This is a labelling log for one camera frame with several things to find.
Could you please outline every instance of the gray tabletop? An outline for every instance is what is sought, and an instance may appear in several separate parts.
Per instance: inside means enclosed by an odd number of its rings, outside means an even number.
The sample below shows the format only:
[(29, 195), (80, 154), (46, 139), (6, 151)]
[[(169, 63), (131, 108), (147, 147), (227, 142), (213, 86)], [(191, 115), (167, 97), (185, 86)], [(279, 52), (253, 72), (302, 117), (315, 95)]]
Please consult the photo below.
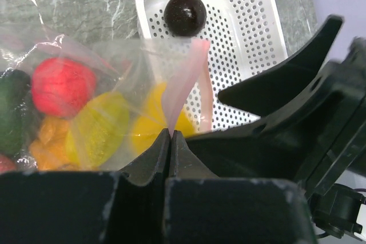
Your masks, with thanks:
[[(39, 22), (84, 45), (137, 35), (134, 0), (0, 0), (0, 22)], [(314, 33), (312, 0), (276, 0), (288, 54)]]

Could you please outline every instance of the black plum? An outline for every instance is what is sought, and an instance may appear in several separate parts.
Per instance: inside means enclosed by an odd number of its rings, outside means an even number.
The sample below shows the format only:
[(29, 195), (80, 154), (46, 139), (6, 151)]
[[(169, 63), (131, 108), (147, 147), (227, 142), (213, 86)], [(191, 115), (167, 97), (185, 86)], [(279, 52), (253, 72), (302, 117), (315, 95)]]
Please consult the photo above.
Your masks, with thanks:
[(205, 26), (205, 5), (201, 0), (170, 0), (164, 11), (164, 19), (173, 35), (193, 37)]

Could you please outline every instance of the dark green vegetable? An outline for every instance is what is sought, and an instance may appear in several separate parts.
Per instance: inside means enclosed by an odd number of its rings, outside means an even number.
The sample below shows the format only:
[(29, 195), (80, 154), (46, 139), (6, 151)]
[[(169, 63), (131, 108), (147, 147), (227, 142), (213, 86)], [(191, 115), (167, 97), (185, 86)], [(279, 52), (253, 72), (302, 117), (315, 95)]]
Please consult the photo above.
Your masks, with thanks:
[(206, 24), (206, 9), (201, 0), (170, 0), (164, 20), (173, 35), (193, 37)]
[(38, 112), (30, 94), (30, 77), (23, 71), (0, 72), (0, 151), (15, 155), (37, 133)]

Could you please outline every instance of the perforated basket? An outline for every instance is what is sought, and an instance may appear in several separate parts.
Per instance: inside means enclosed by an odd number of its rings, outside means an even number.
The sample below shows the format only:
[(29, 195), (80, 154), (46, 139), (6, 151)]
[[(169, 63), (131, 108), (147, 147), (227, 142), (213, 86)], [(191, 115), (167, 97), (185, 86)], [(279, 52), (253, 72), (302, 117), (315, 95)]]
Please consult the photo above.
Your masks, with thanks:
[[(163, 16), (168, 1), (136, 0), (141, 37), (172, 36)], [(209, 52), (214, 94), (212, 130), (252, 122), (256, 116), (223, 105), (218, 101), (217, 93), (287, 58), (275, 0), (202, 1), (206, 6), (207, 20), (197, 37), (212, 43)], [(189, 117), (200, 117), (200, 103), (200, 91), (195, 86), (185, 104)]]

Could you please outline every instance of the clear plastic bag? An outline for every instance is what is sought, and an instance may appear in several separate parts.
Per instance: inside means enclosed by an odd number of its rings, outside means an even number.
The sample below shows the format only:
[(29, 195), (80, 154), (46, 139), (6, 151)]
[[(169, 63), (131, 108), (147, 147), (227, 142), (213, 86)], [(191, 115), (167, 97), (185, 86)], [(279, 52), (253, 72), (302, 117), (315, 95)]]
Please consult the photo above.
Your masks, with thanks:
[[(0, 154), (39, 170), (117, 170), (165, 127), (211, 130), (209, 46), (132, 39), (89, 50), (44, 25), (0, 25)], [(182, 109), (193, 87), (200, 117)]]

